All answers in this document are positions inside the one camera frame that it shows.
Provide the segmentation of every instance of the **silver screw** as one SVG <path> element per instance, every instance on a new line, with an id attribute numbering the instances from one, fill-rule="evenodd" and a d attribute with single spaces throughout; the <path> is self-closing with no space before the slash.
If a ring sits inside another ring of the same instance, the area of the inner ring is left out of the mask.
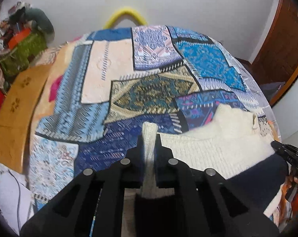
<path id="1" fill-rule="evenodd" d="M 176 165 L 177 163 L 179 163 L 179 161 L 178 161 L 177 159 L 169 159 L 169 160 L 168 160 L 168 163 L 169 163 L 170 165 Z"/>
<path id="2" fill-rule="evenodd" d="M 210 175 L 210 176 L 213 176 L 213 175 L 216 174 L 216 171 L 213 168 L 208 168 L 208 169 L 206 169 L 206 174 Z"/>
<path id="3" fill-rule="evenodd" d="M 84 175 L 92 175 L 93 170 L 91 168 L 86 168 L 85 170 L 83 170 L 83 174 Z"/>
<path id="4" fill-rule="evenodd" d="M 124 158 L 121 160 L 122 165 L 128 165 L 129 163 L 130 163 L 130 159 L 128 159 L 128 158 Z"/>

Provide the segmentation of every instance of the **wooden door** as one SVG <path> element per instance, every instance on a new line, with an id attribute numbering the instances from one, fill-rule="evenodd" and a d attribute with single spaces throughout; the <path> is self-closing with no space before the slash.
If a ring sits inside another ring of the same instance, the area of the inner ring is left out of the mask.
<path id="1" fill-rule="evenodd" d="M 287 82 L 298 67 L 298 9 L 292 0 L 280 0 L 271 29 L 252 63 L 259 85 Z"/>

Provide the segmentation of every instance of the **paw print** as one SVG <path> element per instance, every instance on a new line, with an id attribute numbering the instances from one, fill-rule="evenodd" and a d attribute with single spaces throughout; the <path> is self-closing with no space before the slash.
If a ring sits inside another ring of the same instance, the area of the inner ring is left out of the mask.
<path id="1" fill-rule="evenodd" d="M 11 111 L 12 113 L 14 113 L 14 111 L 19 107 L 19 104 L 20 104 L 20 98 L 15 98 L 15 101 L 12 102 L 12 104 L 11 104 L 11 109 L 10 109 L 10 111 Z"/>
<path id="2" fill-rule="evenodd" d="M 30 81 L 31 81 L 30 77 L 25 78 L 21 84 L 21 87 L 24 88 L 25 86 L 28 86 Z"/>

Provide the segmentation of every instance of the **yellow arch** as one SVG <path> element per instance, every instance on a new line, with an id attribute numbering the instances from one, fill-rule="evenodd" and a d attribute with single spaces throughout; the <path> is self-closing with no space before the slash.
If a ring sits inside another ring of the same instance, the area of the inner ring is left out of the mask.
<path id="1" fill-rule="evenodd" d="M 110 19 L 105 23 L 103 29 L 111 28 L 121 16 L 126 14 L 133 17 L 139 23 L 139 25 L 147 25 L 147 21 L 138 13 L 138 11 L 130 7 L 123 7 L 113 13 Z"/>

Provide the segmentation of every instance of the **patchwork blanket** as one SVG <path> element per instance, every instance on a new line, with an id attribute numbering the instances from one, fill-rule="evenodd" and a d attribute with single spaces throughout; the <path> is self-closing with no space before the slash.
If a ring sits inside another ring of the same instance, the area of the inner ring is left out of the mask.
<path id="1" fill-rule="evenodd" d="M 252 76 L 206 35 L 164 25 L 101 30 L 58 52 L 31 125 L 39 209 L 85 168 L 124 158 L 144 122 L 181 134 L 211 122 L 224 103 L 255 113 L 262 136 L 273 136 L 268 121 L 278 132 Z"/>

